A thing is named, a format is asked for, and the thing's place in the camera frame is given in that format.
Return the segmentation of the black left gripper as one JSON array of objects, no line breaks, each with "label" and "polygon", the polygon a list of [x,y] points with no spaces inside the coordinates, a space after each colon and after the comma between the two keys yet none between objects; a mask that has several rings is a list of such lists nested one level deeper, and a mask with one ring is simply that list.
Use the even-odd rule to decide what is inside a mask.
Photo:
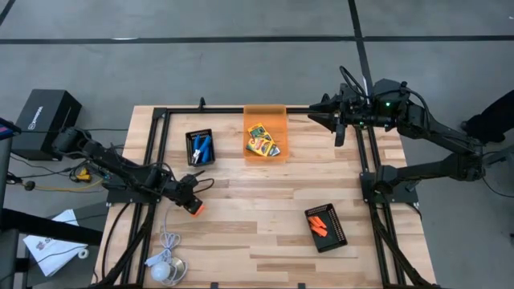
[{"label": "black left gripper", "polygon": [[194,187],[198,181],[193,178],[191,180],[171,181],[164,185],[163,196],[174,202],[177,206],[183,207],[190,213],[199,210],[202,206],[202,200],[194,194]]}]

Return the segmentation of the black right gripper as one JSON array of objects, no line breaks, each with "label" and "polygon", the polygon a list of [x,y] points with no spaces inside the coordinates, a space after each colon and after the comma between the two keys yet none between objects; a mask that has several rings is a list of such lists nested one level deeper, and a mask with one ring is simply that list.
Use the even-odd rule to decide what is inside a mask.
[{"label": "black right gripper", "polygon": [[310,120],[317,122],[330,132],[336,133],[336,147],[341,147],[344,144],[348,125],[369,126],[374,122],[374,116],[369,113],[340,110],[341,102],[341,94],[335,94],[332,97],[323,94],[319,103],[309,106],[310,110],[321,113],[308,114]]}]

